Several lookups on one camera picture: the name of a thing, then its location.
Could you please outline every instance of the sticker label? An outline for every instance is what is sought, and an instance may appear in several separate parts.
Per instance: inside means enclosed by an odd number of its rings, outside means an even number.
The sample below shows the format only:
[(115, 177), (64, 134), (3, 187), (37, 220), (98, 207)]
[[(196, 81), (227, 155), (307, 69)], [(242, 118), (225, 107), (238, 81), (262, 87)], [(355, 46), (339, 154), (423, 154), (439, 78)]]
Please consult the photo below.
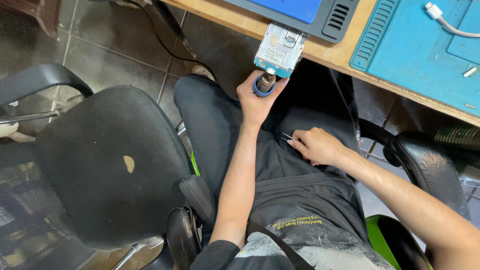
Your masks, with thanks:
[(264, 57), (277, 63), (282, 63), (285, 55), (277, 50), (267, 47), (264, 52)]

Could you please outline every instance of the wooden desk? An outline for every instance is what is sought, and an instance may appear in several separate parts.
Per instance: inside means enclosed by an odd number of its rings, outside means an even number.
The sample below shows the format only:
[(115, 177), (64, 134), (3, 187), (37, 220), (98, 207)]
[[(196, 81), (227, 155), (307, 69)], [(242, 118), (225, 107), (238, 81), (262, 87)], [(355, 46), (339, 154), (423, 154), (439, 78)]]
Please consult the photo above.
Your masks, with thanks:
[[(162, 0), (191, 13), (227, 26), (257, 39), (263, 39), (270, 20), (223, 0)], [(332, 45), (310, 36), (303, 49), (305, 58), (390, 90), (432, 109), (480, 126), (480, 117), (436, 101), (410, 89), (379, 79), (350, 67), (349, 61), (372, 13), (376, 0), (360, 0), (344, 39)]]

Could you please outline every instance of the black t-shirt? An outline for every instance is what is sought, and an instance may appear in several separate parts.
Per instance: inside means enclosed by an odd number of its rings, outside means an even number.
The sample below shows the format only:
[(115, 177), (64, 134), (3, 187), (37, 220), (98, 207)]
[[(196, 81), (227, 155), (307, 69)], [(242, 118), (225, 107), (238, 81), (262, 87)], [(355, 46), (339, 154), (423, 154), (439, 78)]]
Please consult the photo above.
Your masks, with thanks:
[[(359, 193), (346, 177), (321, 172), (257, 182), (250, 218), (315, 269), (394, 269), (371, 248)], [(191, 266), (203, 269), (294, 268), (270, 237), (255, 232), (241, 250), (212, 242)]]

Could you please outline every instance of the barcode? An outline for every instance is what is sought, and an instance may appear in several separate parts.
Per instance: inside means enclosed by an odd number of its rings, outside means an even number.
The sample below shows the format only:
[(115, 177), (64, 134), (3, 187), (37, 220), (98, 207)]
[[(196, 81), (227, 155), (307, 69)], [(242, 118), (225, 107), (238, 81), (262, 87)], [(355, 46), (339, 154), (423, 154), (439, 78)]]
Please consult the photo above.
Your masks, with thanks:
[(278, 59), (275, 59), (275, 57), (272, 57), (272, 56), (270, 56), (270, 55), (266, 55), (266, 54), (265, 54), (264, 56), (265, 56), (266, 58), (268, 58), (268, 59), (271, 59), (271, 60), (273, 60), (273, 61), (277, 62), (277, 63), (280, 63), (280, 60), (278, 60)]

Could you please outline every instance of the tweezers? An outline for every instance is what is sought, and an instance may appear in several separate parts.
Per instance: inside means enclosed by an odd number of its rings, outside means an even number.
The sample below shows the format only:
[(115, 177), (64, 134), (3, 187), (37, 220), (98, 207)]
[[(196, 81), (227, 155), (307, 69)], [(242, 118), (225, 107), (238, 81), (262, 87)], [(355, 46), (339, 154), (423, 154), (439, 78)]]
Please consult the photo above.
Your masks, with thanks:
[(294, 138), (292, 138), (292, 137), (288, 136), (287, 134), (285, 134), (285, 133), (283, 133), (283, 132), (282, 132), (282, 134), (283, 134), (283, 135), (285, 135), (285, 136), (287, 136), (287, 137), (288, 137), (288, 139), (287, 139), (287, 138), (284, 138), (284, 137), (280, 137), (280, 138), (282, 138), (282, 139), (284, 139), (284, 140), (286, 140), (286, 141), (288, 141), (288, 140), (294, 140), (294, 141), (296, 141), (296, 139), (294, 139)]

